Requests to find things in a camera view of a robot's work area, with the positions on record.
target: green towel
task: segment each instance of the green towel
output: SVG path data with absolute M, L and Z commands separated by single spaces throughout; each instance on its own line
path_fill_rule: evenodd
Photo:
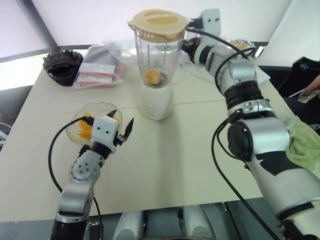
M 294 116 L 292 121 L 291 132 L 294 136 L 290 138 L 286 156 L 291 162 L 318 175 L 316 166 L 320 166 L 320 136 L 299 117 Z

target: table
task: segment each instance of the table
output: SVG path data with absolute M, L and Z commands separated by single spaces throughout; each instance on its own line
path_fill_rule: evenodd
M 139 73 L 128 69 L 117 88 L 72 89 L 56 84 L 42 71 L 0 152 L 0 221 L 54 218 L 60 199 L 48 171 L 48 149 L 55 133 L 87 103 L 115 104 L 123 122 L 134 117 L 132 134 L 102 168 L 95 196 L 102 214 L 237 200 L 214 167 L 210 144 L 227 107 L 204 69 L 177 69 L 174 107 L 161 121 L 139 113 Z M 269 83 L 260 86 L 276 113 L 291 114 Z M 227 143 L 226 131 L 221 134 Z M 52 166 L 58 182 L 68 181 L 69 166 L 81 145 L 64 132 L 57 140 Z M 219 164 L 247 198 L 261 197 L 243 163 L 216 147 Z M 93 206 L 91 215 L 96 215 Z

